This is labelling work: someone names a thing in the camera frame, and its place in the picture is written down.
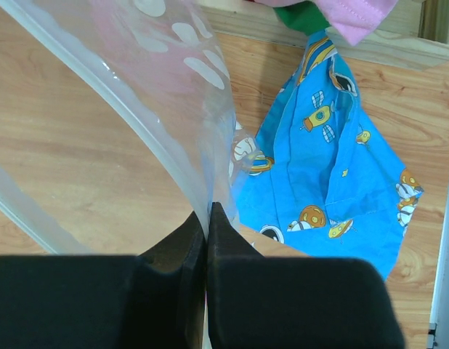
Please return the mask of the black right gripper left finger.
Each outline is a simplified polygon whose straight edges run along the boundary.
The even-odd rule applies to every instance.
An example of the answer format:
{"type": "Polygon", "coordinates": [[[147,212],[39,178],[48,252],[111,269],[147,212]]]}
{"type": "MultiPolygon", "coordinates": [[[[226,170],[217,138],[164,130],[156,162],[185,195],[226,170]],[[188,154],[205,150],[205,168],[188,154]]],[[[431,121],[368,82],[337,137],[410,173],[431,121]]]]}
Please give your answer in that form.
{"type": "Polygon", "coordinates": [[[140,255],[0,256],[0,348],[200,348],[195,214],[140,255]]]}

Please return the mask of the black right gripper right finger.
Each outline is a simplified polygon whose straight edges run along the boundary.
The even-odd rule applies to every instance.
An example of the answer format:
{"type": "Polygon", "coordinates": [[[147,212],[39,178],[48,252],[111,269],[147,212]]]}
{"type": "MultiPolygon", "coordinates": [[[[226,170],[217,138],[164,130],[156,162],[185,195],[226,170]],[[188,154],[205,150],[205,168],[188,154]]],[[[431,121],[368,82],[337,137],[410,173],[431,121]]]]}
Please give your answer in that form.
{"type": "Polygon", "coordinates": [[[378,271],[354,258],[265,257],[211,208],[207,303],[213,348],[403,348],[378,271]]]}

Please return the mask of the clear zip top bag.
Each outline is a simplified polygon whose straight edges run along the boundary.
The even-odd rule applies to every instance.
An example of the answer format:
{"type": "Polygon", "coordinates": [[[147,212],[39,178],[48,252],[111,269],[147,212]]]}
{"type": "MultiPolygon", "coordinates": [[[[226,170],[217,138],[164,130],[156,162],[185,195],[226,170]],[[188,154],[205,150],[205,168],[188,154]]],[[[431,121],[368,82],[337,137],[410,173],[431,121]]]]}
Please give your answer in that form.
{"type": "Polygon", "coordinates": [[[54,254],[138,254],[214,203],[238,228],[256,156],[196,1],[0,1],[0,211],[54,254]]]}

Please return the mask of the blue cartoon print cloth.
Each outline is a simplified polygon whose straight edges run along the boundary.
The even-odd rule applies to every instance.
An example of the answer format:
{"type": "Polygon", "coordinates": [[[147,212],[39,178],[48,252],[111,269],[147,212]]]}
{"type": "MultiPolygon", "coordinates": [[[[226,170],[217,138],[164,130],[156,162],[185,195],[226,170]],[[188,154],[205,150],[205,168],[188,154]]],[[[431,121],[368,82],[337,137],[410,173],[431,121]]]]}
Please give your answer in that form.
{"type": "Polygon", "coordinates": [[[241,223],[313,257],[356,257],[387,277],[423,193],[363,110],[325,31],[256,135],[259,153],[237,201],[241,223]]]}

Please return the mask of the green cloth garment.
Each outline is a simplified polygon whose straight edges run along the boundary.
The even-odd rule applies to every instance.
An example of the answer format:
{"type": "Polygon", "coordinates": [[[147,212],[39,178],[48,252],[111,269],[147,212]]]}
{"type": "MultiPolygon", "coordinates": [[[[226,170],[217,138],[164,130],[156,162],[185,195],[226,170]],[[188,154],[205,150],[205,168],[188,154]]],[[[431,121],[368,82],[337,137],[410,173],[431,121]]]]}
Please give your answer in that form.
{"type": "Polygon", "coordinates": [[[303,1],[287,7],[275,7],[274,11],[286,27],[306,36],[330,26],[322,12],[311,1],[303,1]]]}

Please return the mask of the pink cloth garment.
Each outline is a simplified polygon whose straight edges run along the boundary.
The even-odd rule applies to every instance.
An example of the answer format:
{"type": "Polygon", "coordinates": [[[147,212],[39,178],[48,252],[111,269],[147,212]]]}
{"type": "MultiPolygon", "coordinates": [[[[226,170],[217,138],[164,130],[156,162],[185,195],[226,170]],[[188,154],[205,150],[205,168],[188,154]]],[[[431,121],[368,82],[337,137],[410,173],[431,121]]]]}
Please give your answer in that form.
{"type": "MultiPolygon", "coordinates": [[[[259,1],[261,5],[274,8],[287,7],[303,1],[259,1]]],[[[314,0],[318,9],[348,44],[354,46],[375,31],[397,2],[369,0],[314,0]]]]}

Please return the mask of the wooden clothes rack frame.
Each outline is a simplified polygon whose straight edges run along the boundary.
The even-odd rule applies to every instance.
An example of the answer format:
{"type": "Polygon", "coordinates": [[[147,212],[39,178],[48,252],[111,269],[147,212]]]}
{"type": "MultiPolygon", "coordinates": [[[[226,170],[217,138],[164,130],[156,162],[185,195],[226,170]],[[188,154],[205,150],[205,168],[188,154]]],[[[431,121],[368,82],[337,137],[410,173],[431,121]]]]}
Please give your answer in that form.
{"type": "MultiPolygon", "coordinates": [[[[263,4],[240,0],[199,4],[217,32],[291,47],[306,45],[303,33],[286,27],[263,4]]],[[[326,32],[345,57],[422,71],[449,61],[449,1],[399,1],[387,19],[355,46],[333,27],[326,32]]]]}

